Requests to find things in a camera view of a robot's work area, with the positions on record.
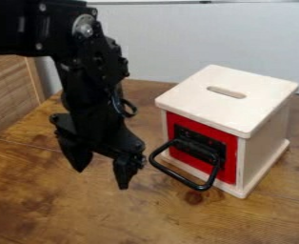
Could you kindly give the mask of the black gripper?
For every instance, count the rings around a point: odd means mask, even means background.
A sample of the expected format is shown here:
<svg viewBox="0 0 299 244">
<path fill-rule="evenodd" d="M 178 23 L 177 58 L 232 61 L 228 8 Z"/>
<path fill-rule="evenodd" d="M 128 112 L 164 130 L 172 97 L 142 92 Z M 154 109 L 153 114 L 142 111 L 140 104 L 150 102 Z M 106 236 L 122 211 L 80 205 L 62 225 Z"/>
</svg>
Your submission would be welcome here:
<svg viewBox="0 0 299 244">
<path fill-rule="evenodd" d="M 125 126 L 124 119 L 136 115 L 137 108 L 124 98 L 122 86 L 64 86 L 61 99 L 68 112 L 52 114 L 50 123 L 72 168 L 81 173 L 94 153 L 110 157 L 118 188 L 126 190 L 146 157 L 144 141 Z"/>
</svg>

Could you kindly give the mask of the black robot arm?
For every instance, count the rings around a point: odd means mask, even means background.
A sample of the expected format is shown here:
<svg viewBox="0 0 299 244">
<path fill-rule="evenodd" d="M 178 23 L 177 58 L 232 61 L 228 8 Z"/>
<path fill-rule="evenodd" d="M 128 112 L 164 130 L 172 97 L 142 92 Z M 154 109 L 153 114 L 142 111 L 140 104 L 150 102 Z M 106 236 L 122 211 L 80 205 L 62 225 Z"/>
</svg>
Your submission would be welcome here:
<svg viewBox="0 0 299 244">
<path fill-rule="evenodd" d="M 78 0 L 0 0 L 2 54 L 52 58 L 68 110 L 49 116 L 62 153 L 78 172 L 94 153 L 110 157 L 125 190 L 145 165 L 145 143 L 124 123 L 137 113 L 122 96 L 128 60 L 104 35 L 97 9 Z"/>
</svg>

